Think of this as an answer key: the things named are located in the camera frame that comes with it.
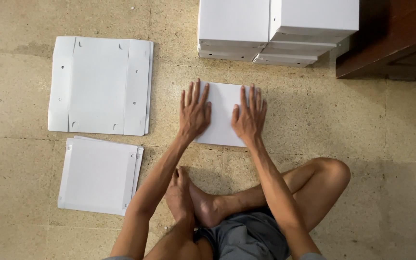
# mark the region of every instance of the brown wooden cabinet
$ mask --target brown wooden cabinet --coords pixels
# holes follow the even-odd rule
[[[416,80],[416,0],[361,0],[360,12],[337,77]]]

